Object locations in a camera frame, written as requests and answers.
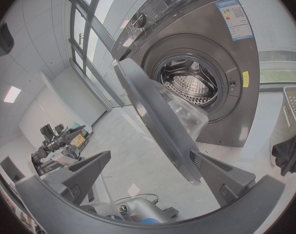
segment black cable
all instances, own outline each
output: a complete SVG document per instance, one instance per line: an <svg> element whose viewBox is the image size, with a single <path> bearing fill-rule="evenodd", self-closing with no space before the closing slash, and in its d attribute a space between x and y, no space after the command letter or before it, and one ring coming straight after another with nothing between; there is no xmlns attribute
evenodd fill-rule
<svg viewBox="0 0 296 234"><path fill-rule="evenodd" d="M156 194L153 194L153 193L142 193L142 194L138 194L138 195L135 195L135 196L132 196L132 197L137 197L137 196L140 196L140 195L154 195L154 196L156 196L156 197L157 197L157 199L156 199L156 200L154 200L154 201L152 201L154 204L156 204L156 203L159 201L159 197L158 197L158 195L156 195ZM120 201L120 200L122 200L122 199L127 199L127 198L131 198L131 197L124 197L124 198L120 198L120 199L118 199L118 200L114 201L114 203L115 203L115 202L117 202L117 201Z"/></svg>

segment ceiling light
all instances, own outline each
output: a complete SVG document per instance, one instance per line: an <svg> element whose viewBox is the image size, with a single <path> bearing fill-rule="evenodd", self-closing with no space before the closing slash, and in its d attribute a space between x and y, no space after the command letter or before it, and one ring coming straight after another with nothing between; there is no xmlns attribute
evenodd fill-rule
<svg viewBox="0 0 296 234"><path fill-rule="evenodd" d="M9 89L9 91L4 99L4 102L13 103L20 92L21 92L21 89L11 86L11 88Z"/></svg>

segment laundry basket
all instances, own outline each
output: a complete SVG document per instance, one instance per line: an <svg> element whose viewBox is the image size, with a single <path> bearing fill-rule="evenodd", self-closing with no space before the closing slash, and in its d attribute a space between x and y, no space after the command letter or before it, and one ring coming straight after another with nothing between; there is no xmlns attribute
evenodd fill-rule
<svg viewBox="0 0 296 234"><path fill-rule="evenodd" d="M270 137L271 163L276 165L276 157L272 155L274 145L287 141L296 134L296 86L283 89L283 103L275 128Z"/></svg>

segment black speaker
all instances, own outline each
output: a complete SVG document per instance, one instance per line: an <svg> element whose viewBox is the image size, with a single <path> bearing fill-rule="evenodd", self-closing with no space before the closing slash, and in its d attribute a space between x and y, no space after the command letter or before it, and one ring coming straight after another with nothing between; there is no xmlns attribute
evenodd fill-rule
<svg viewBox="0 0 296 234"><path fill-rule="evenodd" d="M9 32L7 23L4 23L0 28L0 57L9 54L13 45L13 37Z"/></svg>

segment ceiling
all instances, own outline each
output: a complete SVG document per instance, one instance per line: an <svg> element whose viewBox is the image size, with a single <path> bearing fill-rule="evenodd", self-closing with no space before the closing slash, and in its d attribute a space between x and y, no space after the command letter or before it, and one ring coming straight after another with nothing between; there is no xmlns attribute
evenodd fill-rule
<svg viewBox="0 0 296 234"><path fill-rule="evenodd" d="M4 21L14 38L0 57L0 147L22 135L18 124L45 83L69 67L62 27L63 0L16 0ZM14 103L4 102L11 86L21 89Z"/></svg>

